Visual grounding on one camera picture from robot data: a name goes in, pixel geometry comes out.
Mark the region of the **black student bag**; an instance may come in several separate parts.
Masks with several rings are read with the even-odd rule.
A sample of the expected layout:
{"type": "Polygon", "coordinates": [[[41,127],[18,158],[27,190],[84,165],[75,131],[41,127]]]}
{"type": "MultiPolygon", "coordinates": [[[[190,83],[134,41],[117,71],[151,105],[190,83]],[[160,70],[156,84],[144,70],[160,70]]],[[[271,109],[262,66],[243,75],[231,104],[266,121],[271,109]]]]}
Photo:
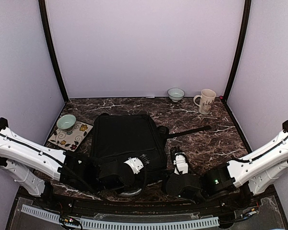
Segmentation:
{"type": "Polygon", "coordinates": [[[171,134],[168,127],[157,126],[149,115],[101,114],[94,122],[90,158],[111,160],[148,153],[147,184],[151,184],[166,176],[168,139],[210,129],[203,126],[171,134]]]}

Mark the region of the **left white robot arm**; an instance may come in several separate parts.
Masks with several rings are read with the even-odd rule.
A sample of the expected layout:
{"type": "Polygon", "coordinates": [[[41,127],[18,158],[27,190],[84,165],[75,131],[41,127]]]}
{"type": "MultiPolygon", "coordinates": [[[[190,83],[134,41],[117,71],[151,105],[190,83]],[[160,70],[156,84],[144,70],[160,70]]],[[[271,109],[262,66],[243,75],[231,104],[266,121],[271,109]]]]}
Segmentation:
{"type": "Polygon", "coordinates": [[[58,205],[58,198],[52,194],[52,185],[35,176],[33,168],[62,184],[81,192],[99,196],[98,191],[84,179],[85,169],[91,163],[84,155],[72,151],[48,149],[31,142],[8,127],[7,119],[0,118],[0,169],[23,186],[48,209],[58,205]]]}

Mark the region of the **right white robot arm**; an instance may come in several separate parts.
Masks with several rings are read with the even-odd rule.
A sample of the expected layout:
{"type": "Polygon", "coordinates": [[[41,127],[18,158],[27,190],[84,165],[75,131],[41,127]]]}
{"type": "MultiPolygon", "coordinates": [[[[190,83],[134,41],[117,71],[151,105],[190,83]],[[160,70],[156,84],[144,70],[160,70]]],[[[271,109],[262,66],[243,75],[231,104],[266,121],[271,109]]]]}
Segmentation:
{"type": "Polygon", "coordinates": [[[203,203],[239,190],[235,203],[245,208],[288,170],[288,120],[270,142],[242,158],[233,158],[203,175],[192,172],[180,147],[170,150],[173,172],[163,181],[165,194],[203,203]]]}

